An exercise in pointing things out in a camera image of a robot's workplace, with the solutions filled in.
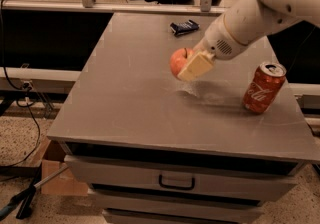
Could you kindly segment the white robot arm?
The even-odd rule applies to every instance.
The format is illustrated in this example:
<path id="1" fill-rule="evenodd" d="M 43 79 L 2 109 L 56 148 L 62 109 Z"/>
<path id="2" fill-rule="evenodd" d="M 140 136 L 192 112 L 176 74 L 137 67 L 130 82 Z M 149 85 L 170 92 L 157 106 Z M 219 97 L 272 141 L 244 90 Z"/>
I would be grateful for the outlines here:
<path id="1" fill-rule="evenodd" d="M 210 71 L 215 60 L 230 60 L 261 37 L 301 20 L 320 25 L 320 0 L 238 0 L 209 25 L 194 48 L 172 54 L 171 72 L 192 81 Z"/>

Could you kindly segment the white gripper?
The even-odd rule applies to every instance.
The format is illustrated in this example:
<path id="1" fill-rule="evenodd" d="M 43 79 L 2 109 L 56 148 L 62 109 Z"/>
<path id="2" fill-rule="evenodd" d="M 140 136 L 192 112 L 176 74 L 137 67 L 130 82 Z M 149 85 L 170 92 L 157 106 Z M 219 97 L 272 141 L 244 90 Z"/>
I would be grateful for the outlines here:
<path id="1" fill-rule="evenodd" d="M 224 18 L 218 17 L 194 46 L 195 53 L 187 60 L 177 77 L 181 81 L 193 81 L 213 68 L 215 57 L 219 60 L 230 60 L 247 48 L 247 45 L 239 43 L 228 32 Z"/>

